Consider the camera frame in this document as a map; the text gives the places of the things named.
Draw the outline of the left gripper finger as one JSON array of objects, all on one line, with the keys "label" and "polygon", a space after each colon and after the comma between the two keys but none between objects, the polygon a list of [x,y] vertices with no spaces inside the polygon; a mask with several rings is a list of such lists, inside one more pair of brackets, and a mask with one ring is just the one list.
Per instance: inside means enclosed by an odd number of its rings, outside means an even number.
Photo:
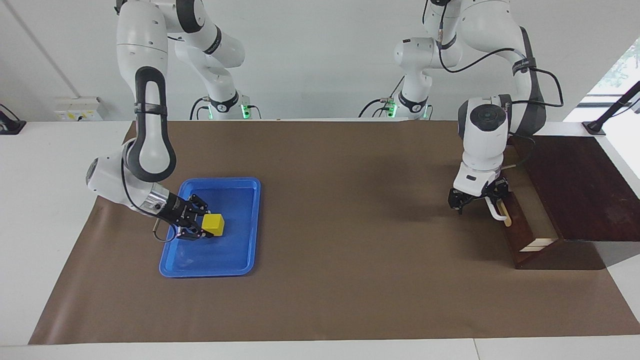
[{"label": "left gripper finger", "polygon": [[455,210],[459,215],[462,215],[464,207],[472,202],[472,196],[471,194],[464,193],[457,189],[450,189],[447,202],[450,209]]},{"label": "left gripper finger", "polygon": [[489,184],[489,200],[492,205],[498,205],[498,202],[509,196],[509,183],[505,178],[496,178],[494,182]]}]

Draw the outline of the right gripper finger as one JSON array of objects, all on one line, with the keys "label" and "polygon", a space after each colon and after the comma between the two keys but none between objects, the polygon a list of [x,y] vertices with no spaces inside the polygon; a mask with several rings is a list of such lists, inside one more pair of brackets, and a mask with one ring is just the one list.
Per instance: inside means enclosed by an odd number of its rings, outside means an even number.
[{"label": "right gripper finger", "polygon": [[205,215],[210,213],[208,210],[208,204],[197,194],[191,194],[187,199],[187,202],[190,203],[190,206],[192,207],[192,210],[190,211],[194,214]]},{"label": "right gripper finger", "polygon": [[200,227],[178,227],[177,237],[180,240],[195,241],[201,239],[212,239],[215,235]]}]

